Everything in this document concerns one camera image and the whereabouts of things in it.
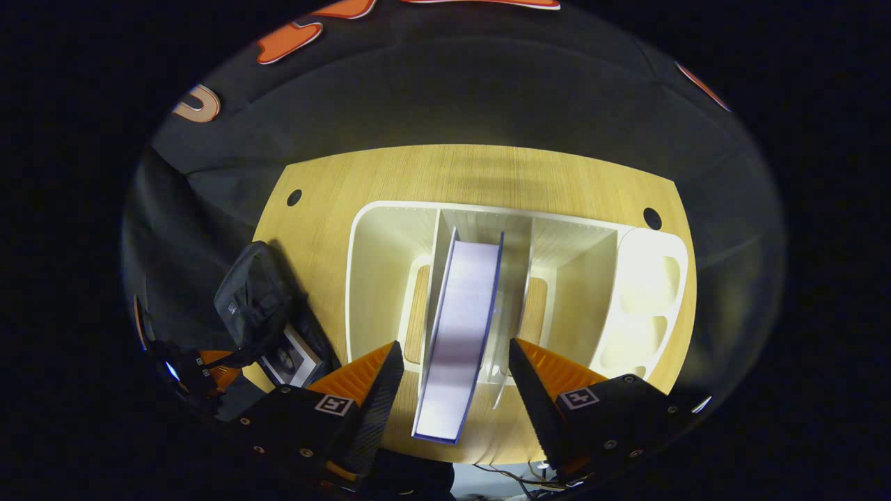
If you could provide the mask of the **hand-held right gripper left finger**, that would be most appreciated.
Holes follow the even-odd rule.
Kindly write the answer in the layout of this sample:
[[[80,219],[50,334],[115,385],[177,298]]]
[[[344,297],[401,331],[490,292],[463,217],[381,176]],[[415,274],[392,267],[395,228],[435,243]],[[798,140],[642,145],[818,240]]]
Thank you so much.
[[[359,491],[372,470],[404,375],[389,342],[306,389],[283,385],[226,425],[242,452],[301,487]]]

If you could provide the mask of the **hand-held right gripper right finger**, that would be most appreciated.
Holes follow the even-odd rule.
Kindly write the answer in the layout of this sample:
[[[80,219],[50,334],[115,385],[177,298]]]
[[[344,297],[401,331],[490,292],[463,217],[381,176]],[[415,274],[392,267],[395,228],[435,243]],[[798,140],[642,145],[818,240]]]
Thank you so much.
[[[620,475],[700,417],[699,396],[664,393],[635,374],[600,375],[526,340],[510,340],[509,369],[560,483]]]

